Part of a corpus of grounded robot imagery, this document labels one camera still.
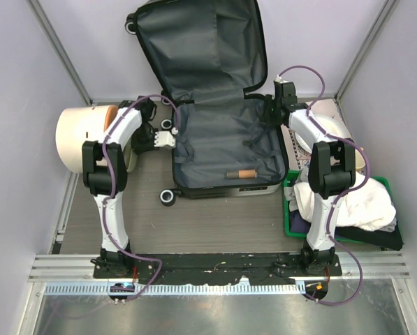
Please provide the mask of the orange swing lid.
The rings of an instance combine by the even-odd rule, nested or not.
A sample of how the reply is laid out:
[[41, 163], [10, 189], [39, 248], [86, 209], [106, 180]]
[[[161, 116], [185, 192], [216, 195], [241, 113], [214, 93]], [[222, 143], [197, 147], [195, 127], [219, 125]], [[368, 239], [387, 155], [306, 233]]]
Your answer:
[[119, 108], [116, 105], [108, 106], [104, 121], [104, 131], [107, 131], [111, 123], [114, 121], [115, 117], [117, 116], [118, 109]]

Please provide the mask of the white cylindrical bin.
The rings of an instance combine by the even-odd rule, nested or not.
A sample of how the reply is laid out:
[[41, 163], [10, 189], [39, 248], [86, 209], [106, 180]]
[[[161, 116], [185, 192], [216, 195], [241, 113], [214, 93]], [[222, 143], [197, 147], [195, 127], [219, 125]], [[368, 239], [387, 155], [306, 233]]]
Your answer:
[[71, 172], [107, 172], [103, 144], [112, 156], [110, 162], [114, 168], [119, 163], [128, 172], [133, 170], [136, 158], [131, 137], [142, 125], [141, 113], [134, 108], [119, 107], [114, 121], [104, 131], [108, 106], [67, 108], [61, 113], [55, 141], [61, 161]]

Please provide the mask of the brown cosmetic tube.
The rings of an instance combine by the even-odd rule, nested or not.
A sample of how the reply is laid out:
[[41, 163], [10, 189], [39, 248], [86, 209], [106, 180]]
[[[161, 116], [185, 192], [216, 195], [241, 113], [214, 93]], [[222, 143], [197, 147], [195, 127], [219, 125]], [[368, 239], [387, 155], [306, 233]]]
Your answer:
[[255, 179], [257, 172], [255, 170], [236, 170], [226, 173], [227, 179]]

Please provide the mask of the grey garment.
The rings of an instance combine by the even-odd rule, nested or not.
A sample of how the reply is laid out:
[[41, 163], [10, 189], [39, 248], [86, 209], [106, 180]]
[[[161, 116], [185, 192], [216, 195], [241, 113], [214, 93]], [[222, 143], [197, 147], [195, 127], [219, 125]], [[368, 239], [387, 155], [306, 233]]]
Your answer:
[[289, 211], [310, 211], [314, 206], [314, 193], [308, 182], [309, 168], [304, 166], [297, 178], [284, 187], [284, 197], [288, 201]]

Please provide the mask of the black white astronaut suitcase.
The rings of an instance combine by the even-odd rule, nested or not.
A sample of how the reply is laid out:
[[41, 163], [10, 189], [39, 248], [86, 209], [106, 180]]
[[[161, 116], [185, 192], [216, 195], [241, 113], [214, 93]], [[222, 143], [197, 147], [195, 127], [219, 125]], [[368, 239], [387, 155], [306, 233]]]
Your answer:
[[[173, 182], [186, 198], [274, 193], [288, 174], [279, 126], [261, 121], [268, 59], [256, 1], [148, 1], [126, 17], [177, 107]], [[255, 170], [255, 179], [226, 173]]]

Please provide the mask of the purple garment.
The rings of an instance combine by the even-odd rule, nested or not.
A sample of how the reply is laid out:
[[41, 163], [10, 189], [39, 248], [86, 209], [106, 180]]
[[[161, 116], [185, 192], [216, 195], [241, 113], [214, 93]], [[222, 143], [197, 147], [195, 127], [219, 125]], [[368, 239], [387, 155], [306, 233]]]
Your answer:
[[311, 223], [300, 215], [298, 210], [290, 211], [288, 214], [288, 231], [290, 233], [304, 234], [309, 232]]

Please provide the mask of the white towel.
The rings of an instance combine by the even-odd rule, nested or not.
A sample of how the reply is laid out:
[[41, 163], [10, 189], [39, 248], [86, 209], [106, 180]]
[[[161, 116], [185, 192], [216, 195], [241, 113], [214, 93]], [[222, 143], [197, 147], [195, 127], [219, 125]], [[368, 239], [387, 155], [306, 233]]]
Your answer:
[[[312, 222], [313, 210], [314, 206], [310, 211], [298, 211], [303, 219]], [[344, 196], [338, 210], [337, 226], [392, 232], [395, 218], [396, 209], [386, 187], [371, 178], [362, 188]]]

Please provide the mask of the black garment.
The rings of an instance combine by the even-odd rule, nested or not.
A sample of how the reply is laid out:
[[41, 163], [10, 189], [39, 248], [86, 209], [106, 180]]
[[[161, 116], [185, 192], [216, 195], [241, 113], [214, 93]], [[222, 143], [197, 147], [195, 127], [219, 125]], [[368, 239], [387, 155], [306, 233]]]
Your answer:
[[400, 251], [404, 245], [397, 225], [392, 232], [381, 230], [370, 232], [357, 227], [337, 227], [335, 228], [335, 234], [348, 240], [363, 242], [381, 248], [389, 248], [394, 251]]

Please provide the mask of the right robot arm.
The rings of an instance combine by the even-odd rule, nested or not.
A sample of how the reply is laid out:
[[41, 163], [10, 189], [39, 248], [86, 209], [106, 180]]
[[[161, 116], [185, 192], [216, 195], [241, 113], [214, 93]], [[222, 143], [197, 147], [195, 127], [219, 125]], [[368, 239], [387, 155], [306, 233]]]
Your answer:
[[276, 79], [274, 88], [275, 94], [265, 97], [263, 122], [286, 126], [311, 148], [307, 176], [314, 193], [314, 209], [300, 252], [300, 267], [307, 275], [314, 276], [334, 262], [341, 194], [356, 182], [355, 148], [329, 134], [308, 106], [298, 102], [293, 82]]

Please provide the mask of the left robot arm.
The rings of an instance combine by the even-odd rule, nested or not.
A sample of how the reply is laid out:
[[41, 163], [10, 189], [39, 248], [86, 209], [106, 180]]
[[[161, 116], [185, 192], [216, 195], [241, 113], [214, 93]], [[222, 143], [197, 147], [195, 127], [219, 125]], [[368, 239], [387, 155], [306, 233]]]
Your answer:
[[98, 207], [103, 233], [100, 255], [91, 260], [95, 278], [126, 278], [134, 273], [140, 261], [157, 263], [152, 268], [153, 278], [161, 271], [160, 259], [131, 252], [122, 209], [128, 179], [124, 149], [132, 135], [149, 123], [155, 111], [156, 105], [148, 96], [136, 101], [125, 100], [115, 108], [115, 117], [105, 126], [100, 138], [82, 145], [83, 182]]

